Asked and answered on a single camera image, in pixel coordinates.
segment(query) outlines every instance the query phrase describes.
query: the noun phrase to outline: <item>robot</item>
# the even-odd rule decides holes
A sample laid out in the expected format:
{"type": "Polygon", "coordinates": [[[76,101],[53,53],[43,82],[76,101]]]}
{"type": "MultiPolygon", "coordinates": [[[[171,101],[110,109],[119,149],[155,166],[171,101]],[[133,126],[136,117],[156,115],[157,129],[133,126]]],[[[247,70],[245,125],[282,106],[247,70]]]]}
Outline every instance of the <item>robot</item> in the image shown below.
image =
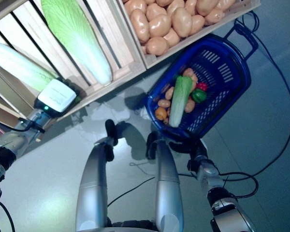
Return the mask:
{"type": "MultiPolygon", "coordinates": [[[[35,109],[28,120],[20,119],[15,130],[0,137],[0,182],[5,172],[20,158],[27,147],[45,132],[51,120],[61,116],[76,98],[76,93],[59,80],[53,80],[39,94],[35,109]]],[[[182,232],[183,206],[179,178],[169,143],[155,132],[147,139],[148,159],[157,159],[155,221],[126,221],[112,224],[107,217],[107,162],[114,158],[117,144],[116,127],[112,120],[105,123],[107,137],[97,141],[88,157],[81,179],[76,210],[76,232],[182,232]]],[[[213,219],[213,232],[255,232],[249,217],[239,203],[224,188],[224,181],[214,163],[208,158],[201,140],[190,144],[188,170],[195,172],[207,192],[213,219]]]]}

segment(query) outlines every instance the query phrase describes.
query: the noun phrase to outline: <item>basket handle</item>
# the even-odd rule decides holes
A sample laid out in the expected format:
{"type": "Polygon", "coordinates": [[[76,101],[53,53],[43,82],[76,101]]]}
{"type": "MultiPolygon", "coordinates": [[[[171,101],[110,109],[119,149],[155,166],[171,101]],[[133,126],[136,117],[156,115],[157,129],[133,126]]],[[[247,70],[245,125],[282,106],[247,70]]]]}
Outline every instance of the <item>basket handle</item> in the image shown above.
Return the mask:
{"type": "Polygon", "coordinates": [[[251,51],[244,57],[244,61],[246,62],[247,59],[258,49],[259,45],[258,42],[255,40],[255,38],[252,36],[251,31],[248,30],[247,28],[243,27],[240,24],[235,24],[233,28],[225,35],[224,39],[227,40],[227,38],[230,36],[230,34],[233,31],[236,31],[238,34],[244,36],[250,45],[252,46],[251,51]]]}

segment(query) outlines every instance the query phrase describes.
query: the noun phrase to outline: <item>orange vegetable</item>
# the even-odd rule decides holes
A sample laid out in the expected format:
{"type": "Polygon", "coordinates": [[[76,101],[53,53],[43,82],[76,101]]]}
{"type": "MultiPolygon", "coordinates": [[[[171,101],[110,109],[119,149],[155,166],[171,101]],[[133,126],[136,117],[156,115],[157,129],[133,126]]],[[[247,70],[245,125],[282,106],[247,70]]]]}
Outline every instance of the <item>orange vegetable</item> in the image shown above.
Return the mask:
{"type": "Polygon", "coordinates": [[[155,110],[155,117],[158,120],[164,120],[167,117],[166,110],[162,107],[158,107],[157,110],[155,110]]]}

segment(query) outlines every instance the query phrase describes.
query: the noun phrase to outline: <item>silver metal leg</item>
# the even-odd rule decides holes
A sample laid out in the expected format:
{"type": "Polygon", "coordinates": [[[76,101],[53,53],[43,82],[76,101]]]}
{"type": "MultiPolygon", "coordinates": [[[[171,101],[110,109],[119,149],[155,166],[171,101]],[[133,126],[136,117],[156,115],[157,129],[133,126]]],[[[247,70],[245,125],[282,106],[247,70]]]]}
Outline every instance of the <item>silver metal leg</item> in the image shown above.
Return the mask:
{"type": "Polygon", "coordinates": [[[87,160],[79,187],[76,231],[107,225],[106,155],[104,145],[96,145],[87,160]]]}
{"type": "Polygon", "coordinates": [[[161,232],[182,232],[183,205],[176,166],[164,140],[157,141],[156,226],[161,232]]]}

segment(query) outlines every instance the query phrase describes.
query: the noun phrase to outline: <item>potato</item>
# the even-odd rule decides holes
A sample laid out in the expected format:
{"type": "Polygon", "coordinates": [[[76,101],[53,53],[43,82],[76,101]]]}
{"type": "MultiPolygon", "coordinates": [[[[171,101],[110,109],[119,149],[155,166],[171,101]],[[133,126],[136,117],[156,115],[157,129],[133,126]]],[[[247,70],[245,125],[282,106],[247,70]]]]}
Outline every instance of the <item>potato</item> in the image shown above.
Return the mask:
{"type": "Polygon", "coordinates": [[[191,18],[192,18],[192,28],[189,35],[193,35],[199,32],[205,24],[205,19],[202,15],[197,14],[192,16],[191,18]]]}
{"type": "Polygon", "coordinates": [[[190,90],[190,93],[195,89],[197,83],[198,83],[198,77],[197,75],[194,73],[193,69],[188,68],[183,72],[183,76],[188,76],[192,79],[192,87],[190,90]]]}
{"type": "Polygon", "coordinates": [[[219,0],[215,8],[226,11],[235,3],[235,1],[236,0],[219,0]]]}
{"type": "Polygon", "coordinates": [[[178,8],[178,7],[185,7],[185,2],[184,0],[173,0],[172,3],[168,6],[166,9],[166,12],[169,16],[173,14],[173,12],[178,8]]]}
{"type": "Polygon", "coordinates": [[[166,15],[166,10],[161,7],[158,6],[156,3],[150,4],[147,7],[147,12],[146,12],[146,17],[148,19],[148,21],[153,20],[154,18],[156,18],[158,15],[166,15]]]}
{"type": "Polygon", "coordinates": [[[219,0],[197,0],[196,9],[202,16],[207,16],[217,5],[219,0]]]}
{"type": "Polygon", "coordinates": [[[169,118],[166,117],[166,118],[163,120],[163,123],[164,123],[165,125],[168,125],[168,124],[169,124],[169,118]]]}
{"type": "Polygon", "coordinates": [[[142,49],[143,54],[146,55],[147,54],[147,52],[146,52],[146,45],[141,46],[141,49],[142,49]]]}
{"type": "Polygon", "coordinates": [[[187,0],[185,2],[185,9],[188,11],[191,16],[196,15],[195,5],[197,4],[197,0],[187,0]]]}
{"type": "Polygon", "coordinates": [[[205,16],[205,25],[209,26],[219,22],[224,17],[224,12],[214,8],[207,16],[205,16]]]}
{"type": "Polygon", "coordinates": [[[152,4],[154,3],[156,0],[145,0],[146,4],[149,5],[149,4],[152,4]]]}
{"type": "Polygon", "coordinates": [[[176,31],[174,31],[173,28],[171,28],[170,31],[169,31],[169,33],[167,33],[164,36],[164,39],[166,39],[166,41],[168,42],[169,47],[175,46],[180,41],[180,37],[178,36],[178,34],[176,33],[176,31]]]}
{"type": "Polygon", "coordinates": [[[169,50],[169,44],[163,37],[153,37],[146,44],[146,52],[161,56],[169,50]]]}
{"type": "Polygon", "coordinates": [[[191,69],[191,68],[187,68],[187,69],[184,70],[182,76],[189,76],[189,77],[191,77],[191,76],[193,76],[193,75],[194,75],[194,71],[193,71],[193,69],[191,69]]]}
{"type": "Polygon", "coordinates": [[[128,15],[130,15],[135,9],[140,9],[144,14],[146,14],[147,4],[144,0],[129,0],[125,3],[125,8],[128,15]]]}
{"type": "Polygon", "coordinates": [[[150,37],[165,36],[171,29],[171,18],[160,14],[149,22],[150,37]]]}
{"type": "Polygon", "coordinates": [[[173,0],[156,0],[156,3],[159,6],[167,6],[169,5],[173,0]]]}
{"type": "Polygon", "coordinates": [[[185,112],[191,113],[195,107],[195,101],[192,99],[188,99],[187,104],[185,106],[185,112]]]}
{"type": "Polygon", "coordinates": [[[168,108],[171,106],[171,102],[169,100],[166,100],[166,99],[160,99],[158,101],[158,106],[163,107],[163,108],[168,108]]]}
{"type": "Polygon", "coordinates": [[[135,9],[130,15],[130,21],[134,28],[137,38],[141,43],[149,40],[149,22],[142,10],[135,9]]]}
{"type": "Polygon", "coordinates": [[[191,15],[182,7],[177,8],[172,14],[173,29],[180,37],[189,36],[192,28],[191,15]]]}
{"type": "Polygon", "coordinates": [[[171,88],[168,89],[165,93],[165,99],[166,100],[171,100],[174,92],[174,87],[172,86],[171,88]]]}

